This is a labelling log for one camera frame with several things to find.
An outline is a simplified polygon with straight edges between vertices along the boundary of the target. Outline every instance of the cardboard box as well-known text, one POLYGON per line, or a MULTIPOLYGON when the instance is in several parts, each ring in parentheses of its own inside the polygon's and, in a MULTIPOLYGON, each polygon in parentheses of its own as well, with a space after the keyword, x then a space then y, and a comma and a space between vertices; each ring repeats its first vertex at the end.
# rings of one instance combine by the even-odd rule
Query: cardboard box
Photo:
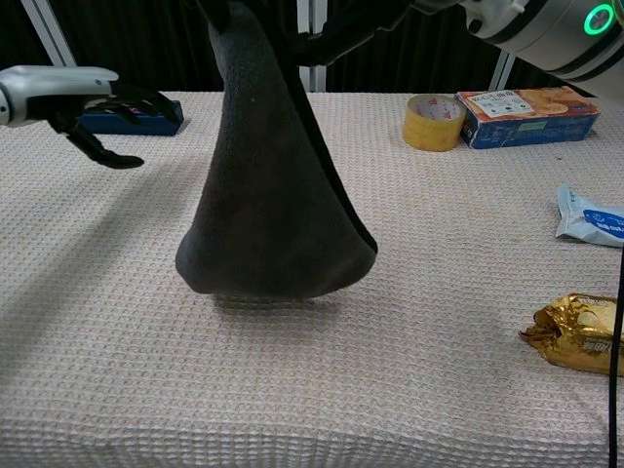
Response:
POLYGON ((584 139, 600 115, 568 86, 460 92, 455 98, 467 108, 461 136, 477 149, 584 139))

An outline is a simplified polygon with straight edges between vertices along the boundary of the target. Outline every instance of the metal pole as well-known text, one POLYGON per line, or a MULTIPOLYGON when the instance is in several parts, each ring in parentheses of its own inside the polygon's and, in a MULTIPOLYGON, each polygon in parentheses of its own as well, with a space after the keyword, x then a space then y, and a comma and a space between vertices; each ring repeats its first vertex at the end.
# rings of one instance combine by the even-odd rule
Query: metal pole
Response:
MULTIPOLYGON (((317 34, 323 31, 323 25, 328 20, 328 0, 310 0, 312 1, 312 32, 317 34)), ((314 82, 314 91, 324 93, 327 84, 327 67, 315 66, 312 72, 314 82)))
POLYGON ((52 65, 76 66, 65 36, 60 30, 55 12, 48 0, 21 0, 52 65))
MULTIPOLYGON (((312 3, 314 0, 297 0, 296 2, 296 22, 299 33, 311 32, 312 18, 310 16, 312 3)), ((313 91, 312 69, 307 66, 299 68, 299 77, 303 84, 303 89, 307 92, 313 91)))
POLYGON ((500 55, 498 56, 498 62, 496 63, 496 68, 494 68, 494 73, 492 74, 491 81, 489 82, 490 91, 499 91, 505 89, 515 60, 516 56, 514 56, 513 54, 509 54, 505 51, 500 51, 500 55))

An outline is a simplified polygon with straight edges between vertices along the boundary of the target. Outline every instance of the white plastic package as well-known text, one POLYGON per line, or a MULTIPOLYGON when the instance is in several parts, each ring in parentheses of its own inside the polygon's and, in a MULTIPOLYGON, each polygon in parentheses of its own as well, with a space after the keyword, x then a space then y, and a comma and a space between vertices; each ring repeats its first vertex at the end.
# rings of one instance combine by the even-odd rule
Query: white plastic package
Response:
POLYGON ((603 207, 563 185, 557 191, 562 221, 555 237, 570 236, 590 244, 622 247, 624 208, 603 207))

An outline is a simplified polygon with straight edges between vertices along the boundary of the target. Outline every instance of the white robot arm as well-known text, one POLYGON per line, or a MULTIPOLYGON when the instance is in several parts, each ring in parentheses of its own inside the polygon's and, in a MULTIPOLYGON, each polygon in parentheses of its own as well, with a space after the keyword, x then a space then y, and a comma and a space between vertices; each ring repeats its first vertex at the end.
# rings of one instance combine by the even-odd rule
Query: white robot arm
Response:
POLYGON ((461 5, 475 36, 624 105, 622 0, 466 0, 461 5))
POLYGON ((149 115, 162 112, 172 122, 178 118, 168 99, 159 93, 119 83, 118 75, 91 66, 19 65, 0 71, 0 125, 19 127, 45 120, 93 161, 112 169, 143 164, 136 156, 120 156, 105 149, 78 118, 98 107, 140 124, 130 107, 149 115))

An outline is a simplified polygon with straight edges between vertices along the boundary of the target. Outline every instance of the textured table cover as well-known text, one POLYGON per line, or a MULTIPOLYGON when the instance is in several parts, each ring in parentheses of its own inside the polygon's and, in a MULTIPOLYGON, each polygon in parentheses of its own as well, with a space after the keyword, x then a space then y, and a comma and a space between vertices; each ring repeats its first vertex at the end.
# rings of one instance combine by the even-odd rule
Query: textured table cover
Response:
POLYGON ((312 96, 379 257, 274 302, 176 274, 221 95, 170 96, 178 136, 102 137, 137 170, 0 132, 0 466, 606 465, 606 378, 517 333, 559 295, 616 294, 619 250, 554 233, 562 183, 624 204, 623 110, 599 101, 582 142, 436 154, 402 142, 406 95, 312 96))

